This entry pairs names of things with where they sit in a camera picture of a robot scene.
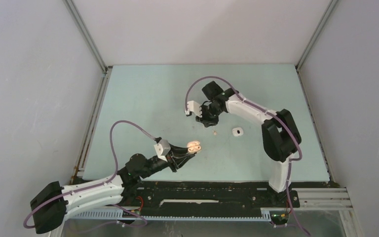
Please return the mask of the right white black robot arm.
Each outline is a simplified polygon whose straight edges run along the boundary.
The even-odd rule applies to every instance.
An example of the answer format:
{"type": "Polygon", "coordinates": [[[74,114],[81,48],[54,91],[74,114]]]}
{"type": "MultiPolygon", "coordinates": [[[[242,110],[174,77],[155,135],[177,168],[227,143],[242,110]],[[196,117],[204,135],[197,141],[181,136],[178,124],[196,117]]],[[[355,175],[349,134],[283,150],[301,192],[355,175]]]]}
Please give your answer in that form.
{"type": "Polygon", "coordinates": [[[185,114],[195,114],[197,122],[205,127],[215,126],[219,115],[229,113],[259,125],[262,130],[265,153],[272,160],[272,173],[268,180],[271,190],[267,200],[273,206],[281,206],[287,200],[285,190],[290,185],[290,163],[295,153],[301,154],[302,141],[290,111],[274,111],[262,107],[244,97],[233,86],[223,90],[215,81],[202,88],[206,103],[185,100],[185,114]]]}

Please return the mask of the pink earbud charging case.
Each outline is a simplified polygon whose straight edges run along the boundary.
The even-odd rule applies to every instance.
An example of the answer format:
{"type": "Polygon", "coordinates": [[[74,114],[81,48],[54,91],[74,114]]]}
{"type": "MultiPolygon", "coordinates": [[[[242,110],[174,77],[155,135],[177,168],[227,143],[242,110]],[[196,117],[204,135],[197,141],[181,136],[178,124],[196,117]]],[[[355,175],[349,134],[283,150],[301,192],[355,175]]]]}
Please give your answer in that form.
{"type": "Polygon", "coordinates": [[[195,154],[201,151],[202,146],[199,141],[191,141],[187,143],[187,151],[188,153],[195,154]]]}

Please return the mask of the aluminium frame rail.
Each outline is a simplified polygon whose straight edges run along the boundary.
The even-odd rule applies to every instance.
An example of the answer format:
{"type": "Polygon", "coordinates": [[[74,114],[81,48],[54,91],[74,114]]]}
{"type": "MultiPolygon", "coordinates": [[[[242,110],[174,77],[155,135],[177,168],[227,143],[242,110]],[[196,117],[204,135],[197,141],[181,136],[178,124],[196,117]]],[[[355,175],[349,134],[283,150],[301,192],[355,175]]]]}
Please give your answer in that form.
{"type": "Polygon", "coordinates": [[[350,211],[352,202],[346,188],[293,188],[295,211],[350,211]]]}

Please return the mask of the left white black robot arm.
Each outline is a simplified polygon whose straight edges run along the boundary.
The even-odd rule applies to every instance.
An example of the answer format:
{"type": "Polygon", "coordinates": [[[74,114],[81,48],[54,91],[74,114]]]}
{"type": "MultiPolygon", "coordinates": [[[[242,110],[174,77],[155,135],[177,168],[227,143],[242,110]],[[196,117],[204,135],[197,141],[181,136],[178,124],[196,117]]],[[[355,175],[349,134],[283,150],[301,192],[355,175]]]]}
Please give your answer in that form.
{"type": "Polygon", "coordinates": [[[156,154],[152,158],[134,154],[115,175],[106,178],[76,185],[61,186],[58,181],[48,184],[30,202],[36,233],[52,231],[64,221],[94,208],[132,205],[143,179],[166,168],[176,172],[201,150],[201,145],[199,141],[191,141],[186,147],[177,147],[159,139],[154,149],[156,154]]]}

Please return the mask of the white earbud charging case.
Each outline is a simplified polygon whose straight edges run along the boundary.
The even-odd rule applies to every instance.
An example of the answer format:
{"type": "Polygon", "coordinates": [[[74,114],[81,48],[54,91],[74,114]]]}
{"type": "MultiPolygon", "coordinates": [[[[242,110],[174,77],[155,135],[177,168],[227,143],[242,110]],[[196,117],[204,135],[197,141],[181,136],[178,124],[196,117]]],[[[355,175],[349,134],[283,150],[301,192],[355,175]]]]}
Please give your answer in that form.
{"type": "Polygon", "coordinates": [[[234,137],[240,137],[244,134],[244,130],[241,127],[236,127],[232,129],[232,134],[234,137]]]}

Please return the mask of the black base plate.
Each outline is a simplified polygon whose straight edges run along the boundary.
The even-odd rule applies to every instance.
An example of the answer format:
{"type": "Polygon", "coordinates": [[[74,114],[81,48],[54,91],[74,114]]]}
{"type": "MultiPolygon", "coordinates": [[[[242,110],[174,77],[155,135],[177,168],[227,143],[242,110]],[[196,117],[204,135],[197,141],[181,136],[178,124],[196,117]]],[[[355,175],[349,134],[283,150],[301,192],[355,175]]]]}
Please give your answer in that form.
{"type": "Polygon", "coordinates": [[[132,203],[118,205],[145,216],[261,217],[267,208],[298,208],[290,194],[276,194],[266,182],[143,181],[132,203]]]}

